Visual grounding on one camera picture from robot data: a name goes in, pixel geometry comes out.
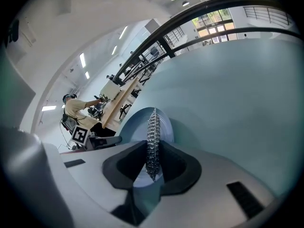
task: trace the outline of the white ceiling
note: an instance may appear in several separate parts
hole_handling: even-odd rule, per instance
[[[21,127],[34,131],[41,118],[41,108],[50,97],[53,84],[66,75],[72,85],[86,79],[79,66],[79,54],[86,60],[109,60],[114,38],[126,24],[170,17],[201,1],[189,0],[31,0],[20,11],[20,40],[13,50],[14,62],[36,96]],[[90,68],[93,74],[102,66]]]

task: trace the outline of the man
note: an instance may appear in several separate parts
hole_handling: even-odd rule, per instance
[[[79,126],[85,127],[89,129],[91,132],[96,133],[98,137],[111,137],[114,136],[116,132],[103,128],[101,122],[98,120],[86,116],[80,112],[80,110],[84,110],[87,107],[96,105],[101,102],[101,99],[97,99],[94,101],[84,102],[80,100],[73,99],[71,95],[65,95],[62,98],[63,103],[65,104],[65,114],[69,117],[77,120]]]

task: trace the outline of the black railing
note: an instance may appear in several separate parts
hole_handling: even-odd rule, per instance
[[[176,29],[165,35],[165,39],[173,48],[184,35],[185,34],[182,31],[181,27],[177,27]]]
[[[262,6],[244,7],[247,18],[261,19],[285,28],[293,23],[290,15],[282,10]]]
[[[209,34],[203,36],[201,38],[186,42],[178,47],[170,47],[170,42],[167,39],[167,35],[170,34],[172,31],[178,30],[177,28],[194,19],[202,14],[207,14],[216,10],[232,8],[232,7],[240,7],[240,6],[250,6],[250,5],[257,5],[257,6],[266,6],[268,9],[277,9],[282,10],[282,5],[278,0],[209,0],[203,3],[200,3],[196,6],[189,8],[186,11],[178,14],[177,16],[173,17],[165,24],[160,26],[157,30],[155,30],[135,51],[134,53],[128,58],[125,64],[120,68],[120,70],[115,75],[114,79],[117,79],[127,67],[132,66],[131,72],[123,80],[124,82],[135,78],[140,72],[144,71],[144,74],[140,78],[140,82],[145,83],[148,78],[150,78],[151,74],[155,71],[156,67],[164,60],[165,57],[169,56],[170,58],[175,57],[175,52],[182,50],[188,46],[193,44],[202,42],[207,39],[211,39],[214,37],[220,37],[223,35],[235,34],[235,33],[246,33],[246,32],[276,32],[287,34],[290,36],[294,36],[297,38],[302,39],[301,35],[291,32],[286,29],[281,28],[259,28],[259,27],[247,27],[247,28],[235,28],[229,29],[225,31],[220,31],[217,33]],[[159,52],[156,53],[155,45],[158,45]],[[150,60],[147,59],[143,53],[148,50],[148,54],[152,57]],[[147,78],[143,79],[146,73],[149,71]]]

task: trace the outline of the desk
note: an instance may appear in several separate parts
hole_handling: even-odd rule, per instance
[[[135,89],[135,87],[138,86],[140,89],[142,89],[142,84],[138,81],[138,78],[135,78],[125,85],[121,87],[121,92],[117,95],[115,100],[110,101],[106,106],[104,107],[104,115],[101,119],[101,123],[103,125],[103,128],[109,128],[108,125],[111,120],[115,118],[115,116],[119,113],[120,108],[124,104],[124,102],[127,100],[131,92]]]

